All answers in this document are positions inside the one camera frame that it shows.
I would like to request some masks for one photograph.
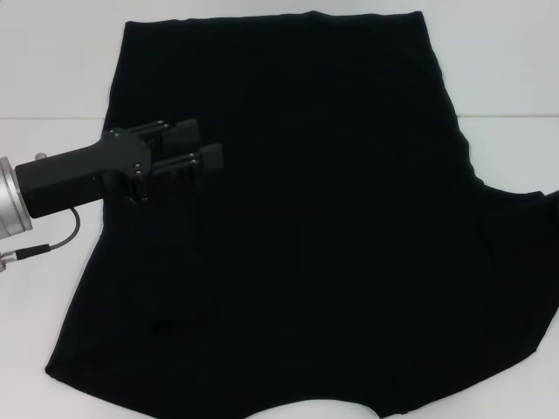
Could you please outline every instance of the white surface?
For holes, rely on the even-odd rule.
[[[12,165],[83,147],[99,137],[127,20],[423,10],[446,84],[462,114],[559,113],[559,3],[528,0],[185,1],[1,0],[0,155]],[[38,120],[58,118],[60,120]],[[71,120],[94,118],[96,120]],[[495,188],[559,189],[559,118],[464,118],[476,173]],[[100,233],[100,204],[79,208],[82,231],[65,248],[0,276],[0,418],[145,417],[48,377],[66,309]],[[0,251],[63,238],[68,213],[0,242]],[[516,367],[408,414],[410,419],[559,417],[559,322]],[[304,402],[254,419],[371,419],[341,402]]]

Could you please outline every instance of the silver metal cylinder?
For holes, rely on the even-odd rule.
[[[0,239],[32,230],[31,217],[7,157],[0,159]]]

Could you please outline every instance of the white table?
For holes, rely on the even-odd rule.
[[[95,142],[126,21],[422,10],[476,172],[513,192],[559,189],[559,3],[553,0],[1,0],[0,155],[13,166]],[[0,417],[132,419],[142,415],[48,377],[47,362],[100,233],[100,203],[79,208],[72,244],[10,265],[0,276]],[[0,251],[53,243],[72,215],[34,221]],[[410,419],[551,419],[559,416],[559,322],[536,354]],[[370,419],[343,402],[304,402],[258,419]]]

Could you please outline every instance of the black t-shirt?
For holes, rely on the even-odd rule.
[[[475,176],[421,13],[128,23],[105,127],[188,118],[222,178],[105,204],[52,377],[159,418],[388,416],[536,350],[557,196]]]

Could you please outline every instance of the black cloth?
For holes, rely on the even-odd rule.
[[[105,127],[188,118],[223,177],[105,203],[52,377],[165,419],[383,417],[538,347],[557,195],[476,177],[421,13],[128,23]]]

